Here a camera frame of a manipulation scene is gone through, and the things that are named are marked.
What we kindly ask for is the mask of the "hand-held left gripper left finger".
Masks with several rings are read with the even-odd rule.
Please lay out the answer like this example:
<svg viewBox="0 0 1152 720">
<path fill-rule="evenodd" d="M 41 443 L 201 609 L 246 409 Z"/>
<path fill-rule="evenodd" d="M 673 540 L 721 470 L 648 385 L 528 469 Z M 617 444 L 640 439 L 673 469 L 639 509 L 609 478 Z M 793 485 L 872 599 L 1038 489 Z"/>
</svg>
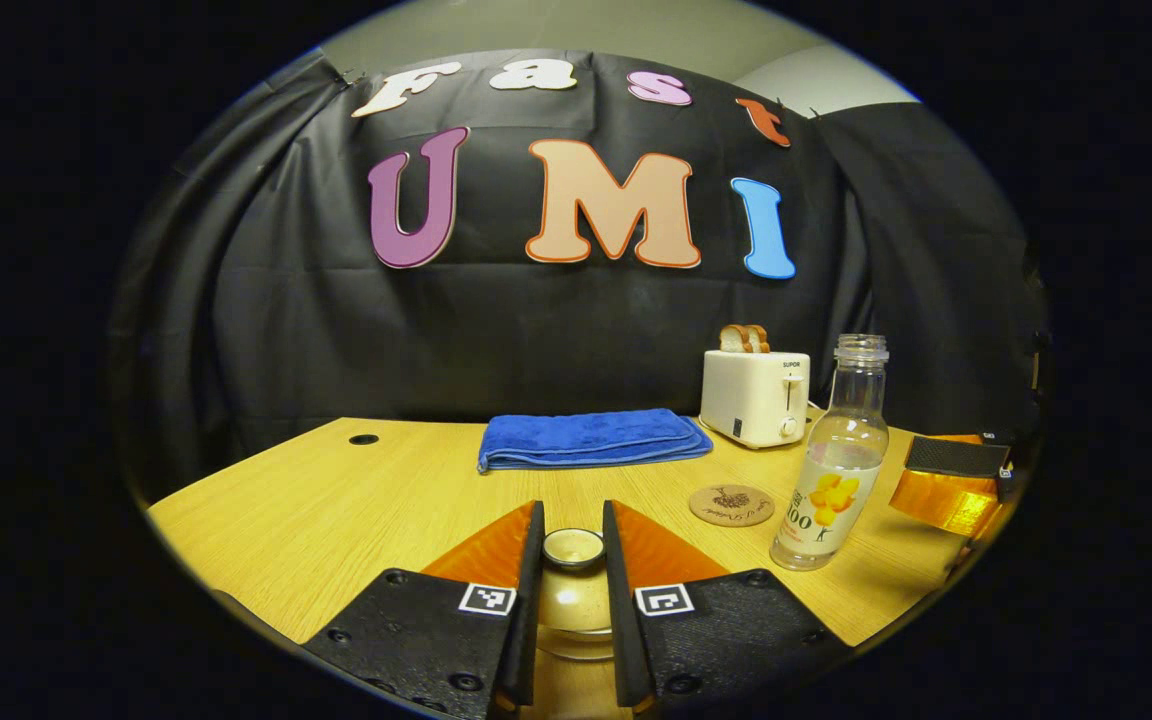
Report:
<svg viewBox="0 0 1152 720">
<path fill-rule="evenodd" d="M 516 717 L 532 702 L 544 525 L 530 501 L 424 570 L 381 571 L 303 647 L 440 714 Z"/>
</svg>

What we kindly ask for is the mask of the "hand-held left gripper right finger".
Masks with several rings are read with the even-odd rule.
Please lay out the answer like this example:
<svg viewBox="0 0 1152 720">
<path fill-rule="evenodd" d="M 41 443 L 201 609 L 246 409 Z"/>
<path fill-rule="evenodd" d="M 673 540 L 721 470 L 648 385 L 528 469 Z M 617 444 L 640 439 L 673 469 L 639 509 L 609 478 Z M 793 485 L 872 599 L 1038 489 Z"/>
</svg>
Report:
<svg viewBox="0 0 1152 720">
<path fill-rule="evenodd" d="M 851 655 L 767 569 L 723 569 L 614 500 L 602 537 L 617 703 L 637 717 L 767 717 Z"/>
</svg>

